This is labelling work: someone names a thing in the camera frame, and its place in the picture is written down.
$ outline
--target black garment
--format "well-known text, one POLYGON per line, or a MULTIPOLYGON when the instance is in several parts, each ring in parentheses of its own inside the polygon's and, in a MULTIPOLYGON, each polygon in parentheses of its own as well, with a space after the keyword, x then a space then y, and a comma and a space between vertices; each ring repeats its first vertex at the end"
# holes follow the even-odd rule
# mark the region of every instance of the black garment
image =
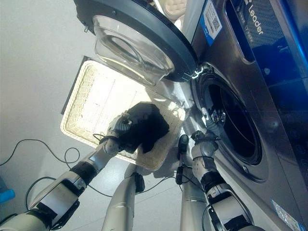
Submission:
POLYGON ((151 103, 138 103, 127 113, 132 127, 128 133, 119 137, 121 147, 129 152, 141 144, 144 153, 150 151, 155 142, 169 132, 169 125, 160 114, 159 109, 151 103))

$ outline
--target laundry basket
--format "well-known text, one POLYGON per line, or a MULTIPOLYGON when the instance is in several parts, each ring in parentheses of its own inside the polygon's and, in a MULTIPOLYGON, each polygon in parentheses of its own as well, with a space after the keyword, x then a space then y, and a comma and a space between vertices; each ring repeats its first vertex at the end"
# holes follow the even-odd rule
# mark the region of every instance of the laundry basket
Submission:
POLYGON ((96 61, 85 61, 81 66, 61 121, 61 131, 96 147, 99 141, 93 134, 105 135, 109 123, 117 115, 139 102, 155 104, 169 124, 169 132, 150 152, 122 151, 117 157, 155 171, 161 167, 180 132, 185 111, 171 100, 96 61))

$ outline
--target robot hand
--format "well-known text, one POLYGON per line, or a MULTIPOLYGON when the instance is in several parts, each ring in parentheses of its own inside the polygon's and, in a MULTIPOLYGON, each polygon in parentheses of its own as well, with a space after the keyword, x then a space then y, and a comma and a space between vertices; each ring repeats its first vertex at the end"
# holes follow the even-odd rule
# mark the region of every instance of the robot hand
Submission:
POLYGON ((130 115, 127 112, 124 112, 114 118, 109 125, 107 136, 119 138, 128 132, 133 124, 129 117, 130 115))

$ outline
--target front-loading washing machine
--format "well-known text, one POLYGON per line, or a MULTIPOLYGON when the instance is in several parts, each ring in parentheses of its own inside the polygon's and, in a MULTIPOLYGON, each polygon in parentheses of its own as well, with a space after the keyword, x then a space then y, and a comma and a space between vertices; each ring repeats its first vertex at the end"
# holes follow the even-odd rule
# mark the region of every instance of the front-loading washing machine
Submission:
POLYGON ((292 230, 307 228, 307 2, 206 0, 191 42, 143 0, 75 4, 105 64, 149 86, 190 81, 195 116, 204 107, 219 128, 216 161, 292 230))

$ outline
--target label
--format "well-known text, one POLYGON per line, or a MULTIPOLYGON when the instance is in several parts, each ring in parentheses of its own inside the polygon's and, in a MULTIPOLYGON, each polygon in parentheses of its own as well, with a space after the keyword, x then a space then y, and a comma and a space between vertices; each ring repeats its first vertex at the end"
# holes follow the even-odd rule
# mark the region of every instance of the label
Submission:
POLYGON ((218 18, 212 0, 207 0, 205 9, 201 15, 200 24, 204 30, 207 43, 211 46, 216 36, 222 29, 221 22, 218 18))
POLYGON ((281 208, 279 204, 277 204, 273 200, 271 200, 271 202, 280 219, 283 220, 287 224, 287 226, 290 227, 290 229, 292 229, 293 231, 306 231, 305 227, 299 224, 290 214, 288 214, 283 208, 281 208))

